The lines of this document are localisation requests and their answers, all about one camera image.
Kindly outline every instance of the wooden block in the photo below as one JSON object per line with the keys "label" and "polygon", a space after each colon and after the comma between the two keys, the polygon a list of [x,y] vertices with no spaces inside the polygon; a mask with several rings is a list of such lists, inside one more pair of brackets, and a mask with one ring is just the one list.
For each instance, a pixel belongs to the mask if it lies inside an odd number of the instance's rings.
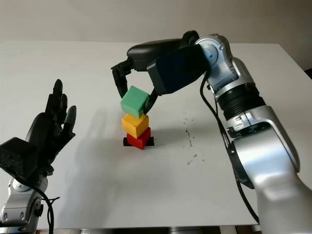
{"label": "wooden block", "polygon": [[127,114],[140,118],[143,114],[143,106],[148,97],[148,93],[131,86],[120,102],[121,108]]}
{"label": "wooden block", "polygon": [[127,141],[130,145],[135,146],[139,149],[144,149],[146,143],[151,137],[151,128],[147,128],[139,137],[138,139],[131,136],[127,133]]}
{"label": "wooden block", "polygon": [[141,118],[135,118],[127,114],[121,119],[122,128],[134,138],[138,138],[148,128],[148,116],[142,115]]}

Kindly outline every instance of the white wall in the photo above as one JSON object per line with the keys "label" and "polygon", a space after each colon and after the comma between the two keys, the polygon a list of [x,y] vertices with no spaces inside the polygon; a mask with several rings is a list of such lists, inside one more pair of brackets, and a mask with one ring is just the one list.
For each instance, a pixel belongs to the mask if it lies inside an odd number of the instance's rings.
{"label": "white wall", "polygon": [[279,43],[312,67],[312,0],[1,0],[1,40],[144,42],[196,29]]}

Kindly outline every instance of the green cube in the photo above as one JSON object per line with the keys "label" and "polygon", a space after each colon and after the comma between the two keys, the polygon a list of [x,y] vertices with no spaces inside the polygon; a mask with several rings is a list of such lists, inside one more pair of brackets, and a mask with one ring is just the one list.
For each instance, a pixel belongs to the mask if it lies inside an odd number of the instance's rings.
{"label": "green cube", "polygon": [[133,117],[140,118],[143,114],[143,107],[148,97],[148,93],[131,86],[120,102],[121,108]]}

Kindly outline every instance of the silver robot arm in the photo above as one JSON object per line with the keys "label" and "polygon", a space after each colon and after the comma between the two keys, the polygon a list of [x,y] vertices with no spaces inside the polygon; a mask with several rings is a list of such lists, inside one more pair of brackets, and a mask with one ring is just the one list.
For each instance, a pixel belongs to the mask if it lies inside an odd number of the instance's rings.
{"label": "silver robot arm", "polygon": [[228,151],[236,177],[256,191],[262,233],[312,233],[312,191],[297,175],[298,154],[272,107],[224,36],[213,34],[196,44],[211,66],[207,82],[234,139]]}
{"label": "silver robot arm", "polygon": [[[48,181],[40,176],[36,186],[45,192]],[[42,215],[41,195],[35,190],[11,179],[9,197],[1,211],[1,234],[36,233],[38,219]]]}

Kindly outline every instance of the yellow cube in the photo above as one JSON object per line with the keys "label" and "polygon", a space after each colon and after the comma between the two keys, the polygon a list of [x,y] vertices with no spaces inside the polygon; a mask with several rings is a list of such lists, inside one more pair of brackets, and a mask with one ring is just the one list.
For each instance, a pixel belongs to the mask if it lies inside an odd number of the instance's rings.
{"label": "yellow cube", "polygon": [[124,131],[138,138],[148,128],[148,116],[142,114],[141,118],[135,118],[127,114],[121,119],[121,124]]}

